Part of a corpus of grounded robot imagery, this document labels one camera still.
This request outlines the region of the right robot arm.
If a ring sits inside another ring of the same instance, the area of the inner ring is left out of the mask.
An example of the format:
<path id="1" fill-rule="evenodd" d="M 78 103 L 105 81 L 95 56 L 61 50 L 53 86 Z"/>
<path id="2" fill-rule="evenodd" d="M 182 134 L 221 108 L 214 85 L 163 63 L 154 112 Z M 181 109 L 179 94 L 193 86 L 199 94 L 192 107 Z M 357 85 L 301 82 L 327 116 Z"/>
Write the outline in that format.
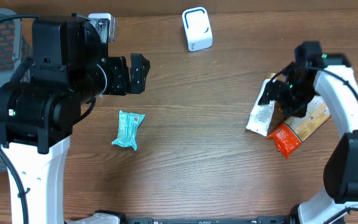
<path id="1" fill-rule="evenodd" d="M 295 205 L 278 223 L 344 223 L 343 216 L 358 212 L 358 85 L 344 54 L 325 54 L 318 41 L 304 41 L 295 61 L 272 77 L 259 105 L 276 101 L 284 115 L 304 117 L 314 96 L 321 96 L 339 134 L 339 142 L 323 172 L 324 187 L 311 199 Z"/>

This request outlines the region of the orange spaghetti package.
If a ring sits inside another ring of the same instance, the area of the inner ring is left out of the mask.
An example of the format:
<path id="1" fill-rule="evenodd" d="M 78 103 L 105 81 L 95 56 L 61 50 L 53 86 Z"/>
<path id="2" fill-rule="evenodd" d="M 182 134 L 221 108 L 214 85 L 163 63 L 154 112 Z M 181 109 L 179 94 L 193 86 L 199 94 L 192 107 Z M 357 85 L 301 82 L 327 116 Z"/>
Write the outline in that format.
<path id="1" fill-rule="evenodd" d="M 302 118 L 289 117 L 267 139 L 273 139 L 276 148 L 288 159 L 311 134 L 331 117 L 328 106 L 321 96 L 315 96 L 308 104 Z"/>

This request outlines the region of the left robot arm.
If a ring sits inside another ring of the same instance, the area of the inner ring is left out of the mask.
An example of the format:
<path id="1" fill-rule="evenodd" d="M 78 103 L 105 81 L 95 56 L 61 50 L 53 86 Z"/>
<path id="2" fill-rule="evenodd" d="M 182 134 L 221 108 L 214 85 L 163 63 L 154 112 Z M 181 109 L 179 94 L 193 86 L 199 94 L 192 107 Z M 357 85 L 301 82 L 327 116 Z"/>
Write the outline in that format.
<path id="1" fill-rule="evenodd" d="M 34 16 L 33 54 L 0 87 L 0 156 L 13 223 L 63 223 L 63 175 L 73 127 L 101 95 L 145 90 L 150 62 L 112 57 L 108 13 Z"/>

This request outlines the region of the white tube with gold cap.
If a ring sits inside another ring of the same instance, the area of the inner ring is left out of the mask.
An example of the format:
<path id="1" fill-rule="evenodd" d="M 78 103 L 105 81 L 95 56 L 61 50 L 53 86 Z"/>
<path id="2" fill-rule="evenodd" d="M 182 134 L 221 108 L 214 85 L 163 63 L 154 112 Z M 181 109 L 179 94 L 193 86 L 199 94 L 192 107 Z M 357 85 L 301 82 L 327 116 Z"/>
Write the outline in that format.
<path id="1" fill-rule="evenodd" d="M 259 105 L 258 102 L 264 93 L 266 84 L 274 75 L 275 73 L 269 73 L 265 77 L 265 80 L 263 81 L 262 86 L 260 88 L 259 95 L 254 103 L 254 107 L 250 112 L 249 120 L 246 126 L 247 130 L 260 134 L 264 137 L 268 135 L 268 130 L 275 109 L 275 102 L 270 101 L 270 103 L 267 105 Z"/>

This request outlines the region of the teal snack bar wrapper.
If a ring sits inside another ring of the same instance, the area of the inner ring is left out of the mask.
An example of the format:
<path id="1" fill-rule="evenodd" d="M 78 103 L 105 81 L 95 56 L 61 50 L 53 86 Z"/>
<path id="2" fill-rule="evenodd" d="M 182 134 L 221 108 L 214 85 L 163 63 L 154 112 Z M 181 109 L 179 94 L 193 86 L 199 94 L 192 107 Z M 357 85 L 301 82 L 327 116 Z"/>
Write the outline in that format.
<path id="1" fill-rule="evenodd" d="M 131 147 L 137 150 L 137 131 L 145 118 L 144 114 L 119 111 L 117 138 L 111 143 L 120 147 Z"/>

